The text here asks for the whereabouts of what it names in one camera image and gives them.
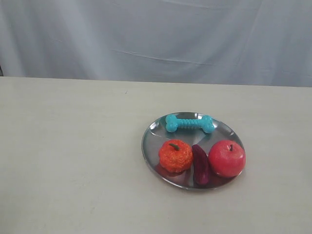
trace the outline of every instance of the purple eggplant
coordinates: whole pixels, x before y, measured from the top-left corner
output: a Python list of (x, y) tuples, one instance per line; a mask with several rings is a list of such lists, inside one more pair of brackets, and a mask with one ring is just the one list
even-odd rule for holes
[(194, 181), (198, 185), (205, 185), (209, 182), (209, 164), (205, 151), (199, 145), (192, 146)]

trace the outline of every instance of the silver plate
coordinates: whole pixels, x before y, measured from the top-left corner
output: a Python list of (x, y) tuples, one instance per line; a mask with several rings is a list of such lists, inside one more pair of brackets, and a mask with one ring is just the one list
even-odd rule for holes
[[(194, 112), (174, 113), (177, 118), (201, 119), (203, 114)], [(159, 164), (158, 151), (162, 144), (170, 139), (180, 139), (190, 144), (200, 145), (203, 150), (208, 153), (211, 147), (220, 140), (232, 140), (237, 142), (243, 149), (244, 146), (237, 134), (226, 124), (213, 118), (215, 131), (212, 134), (205, 134), (201, 129), (178, 129), (174, 133), (166, 131), (166, 116), (154, 121), (145, 131), (142, 139), (142, 152), (144, 159), (149, 168), (158, 177), (173, 184), (177, 187), (187, 190), (207, 190), (215, 189), (231, 182), (236, 177), (221, 178), (215, 174), (211, 174), (210, 182), (205, 186), (198, 186), (193, 181), (194, 168), (191, 166), (189, 170), (182, 173), (170, 173), (162, 168)]]

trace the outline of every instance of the white table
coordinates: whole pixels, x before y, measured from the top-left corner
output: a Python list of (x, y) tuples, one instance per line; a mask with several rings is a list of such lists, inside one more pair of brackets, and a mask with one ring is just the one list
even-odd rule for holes
[[(312, 89), (0, 78), (1, 234), (310, 234)], [(210, 114), (246, 148), (208, 193), (146, 166), (159, 116)]]

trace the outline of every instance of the white curtain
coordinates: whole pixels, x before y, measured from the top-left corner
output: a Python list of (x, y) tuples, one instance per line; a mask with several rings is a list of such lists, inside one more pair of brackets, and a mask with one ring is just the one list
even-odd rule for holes
[(312, 0), (0, 0), (5, 76), (312, 86)]

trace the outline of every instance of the red apple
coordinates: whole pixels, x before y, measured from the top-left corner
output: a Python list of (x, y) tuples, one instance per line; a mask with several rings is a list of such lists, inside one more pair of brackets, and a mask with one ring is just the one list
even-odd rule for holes
[(208, 153), (212, 170), (221, 177), (237, 176), (246, 164), (245, 151), (231, 140), (221, 140), (213, 145)]

